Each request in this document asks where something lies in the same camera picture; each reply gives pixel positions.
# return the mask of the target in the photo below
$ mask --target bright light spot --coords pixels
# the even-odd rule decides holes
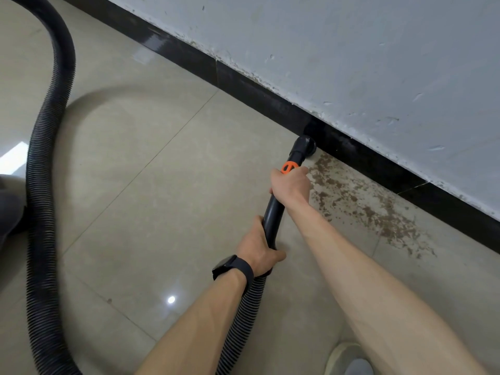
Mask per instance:
[[[24,142],[19,142],[16,144],[16,147],[10,149],[2,157],[0,157],[0,173],[4,175],[12,175],[26,163],[27,156],[28,145]]]

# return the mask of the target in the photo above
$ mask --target vacuum handle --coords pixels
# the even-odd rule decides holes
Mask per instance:
[[[306,135],[300,136],[295,141],[290,156],[286,163],[284,163],[281,172],[289,173],[294,168],[300,167],[305,158],[312,155],[314,150],[316,150],[316,144],[313,139]],[[281,204],[274,195],[271,195],[269,203],[267,204],[266,213],[264,214],[264,219],[262,220],[262,226],[266,234],[267,245],[273,250],[276,250],[275,240],[278,234],[279,224],[283,217],[283,212],[284,205]],[[266,277],[271,274],[271,272],[272,269],[262,276]]]

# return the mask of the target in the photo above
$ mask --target dark spot on floor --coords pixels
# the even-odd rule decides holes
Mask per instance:
[[[427,234],[395,209],[391,192],[355,174],[355,170],[326,153],[322,153],[309,173],[311,200],[328,221],[355,219],[364,227],[380,232],[390,245],[405,250],[413,258],[422,258],[422,253],[435,256]]]

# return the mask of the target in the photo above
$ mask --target forearm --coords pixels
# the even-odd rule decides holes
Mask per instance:
[[[246,284],[239,270],[220,275],[165,333],[136,375],[213,375]]]
[[[448,325],[307,203],[289,209],[347,320],[382,373],[480,374]]]

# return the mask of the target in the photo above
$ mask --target wall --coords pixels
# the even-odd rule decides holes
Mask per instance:
[[[500,0],[110,1],[500,219]]]

